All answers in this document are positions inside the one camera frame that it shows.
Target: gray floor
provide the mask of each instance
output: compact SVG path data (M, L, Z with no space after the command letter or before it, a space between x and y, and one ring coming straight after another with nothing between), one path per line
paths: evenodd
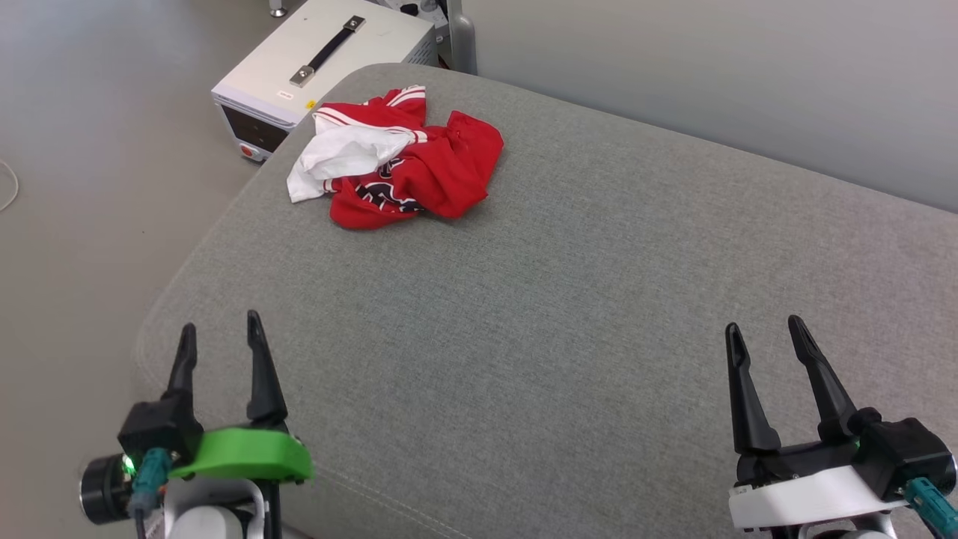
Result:
M77 504L118 450L150 302L256 166L209 90L280 21L266 0L0 2L0 523L5 537L130 537ZM0 172L0 200L11 183Z

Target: white cloth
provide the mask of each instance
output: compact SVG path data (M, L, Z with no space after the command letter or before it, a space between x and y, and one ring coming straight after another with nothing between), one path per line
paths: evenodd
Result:
M316 199L331 192L330 180L374 172L416 141L408 129L342 126L315 114L316 136L293 164L286 178L293 202Z

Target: red cloth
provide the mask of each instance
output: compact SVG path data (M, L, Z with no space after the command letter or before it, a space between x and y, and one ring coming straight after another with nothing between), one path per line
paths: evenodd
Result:
M380 228L423 209L457 219L487 196L502 135L458 110L445 127L424 127L425 88L391 90L362 105L325 104L317 115L341 125L409 130L416 142L372 174L334 179L330 217L346 228Z

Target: green led light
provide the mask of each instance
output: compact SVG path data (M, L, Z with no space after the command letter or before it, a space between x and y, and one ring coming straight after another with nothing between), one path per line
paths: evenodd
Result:
M123 455L123 471L130 477L136 475L136 468L133 466L133 459Z

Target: gray wall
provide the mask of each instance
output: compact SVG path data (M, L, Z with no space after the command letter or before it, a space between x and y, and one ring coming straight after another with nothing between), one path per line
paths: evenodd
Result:
M461 1L484 77L958 211L955 0Z

